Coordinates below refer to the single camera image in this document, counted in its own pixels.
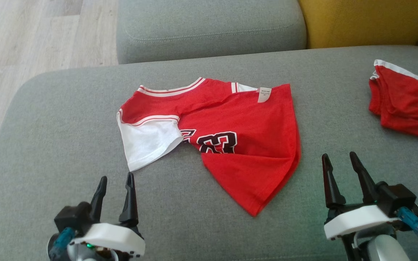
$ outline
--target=mustard yellow sofa section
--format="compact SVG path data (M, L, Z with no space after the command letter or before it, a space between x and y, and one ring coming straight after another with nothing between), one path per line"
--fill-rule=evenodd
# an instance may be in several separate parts
M414 45L418 0L299 0L307 47Z

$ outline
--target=clothing tag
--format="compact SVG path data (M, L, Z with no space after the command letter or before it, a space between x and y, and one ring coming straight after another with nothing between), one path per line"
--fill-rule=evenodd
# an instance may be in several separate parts
M257 99L257 102L262 103L269 99L272 89L261 87L258 89L258 91L259 91L259 99Z

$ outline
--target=gray ottoman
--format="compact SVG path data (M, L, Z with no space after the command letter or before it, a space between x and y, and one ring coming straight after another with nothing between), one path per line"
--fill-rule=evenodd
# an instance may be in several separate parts
M119 64L305 47L296 0L119 1Z
M335 261L327 241L320 157L328 153L341 193L362 199L348 153L357 152L376 181L402 182L418 196L418 138L380 126L367 109L375 58L418 74L418 47L365 46L284 51L129 64L45 73L24 84L0 131L0 260L46 259L65 205L90 200L109 177L102 221L118 219L126 159L116 112L140 84L184 86L195 77L272 87L291 83L302 140L300 165L267 207L252 218L181 144L135 172L143 260ZM418 238L399 233L418 261Z

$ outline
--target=red cloth with white trim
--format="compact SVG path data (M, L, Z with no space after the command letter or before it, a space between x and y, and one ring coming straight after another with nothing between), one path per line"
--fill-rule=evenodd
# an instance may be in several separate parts
M369 110L382 126L418 136L418 76L382 60L374 66Z
M300 160L289 84L259 103L257 88L199 78L165 91L141 86L122 105L118 124L130 171L189 142L227 193L256 216Z

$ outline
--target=wooden floor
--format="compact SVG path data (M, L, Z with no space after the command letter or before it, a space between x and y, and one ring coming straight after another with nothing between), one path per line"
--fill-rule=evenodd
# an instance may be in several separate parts
M118 0L0 0L0 126L17 89L46 71L117 64Z

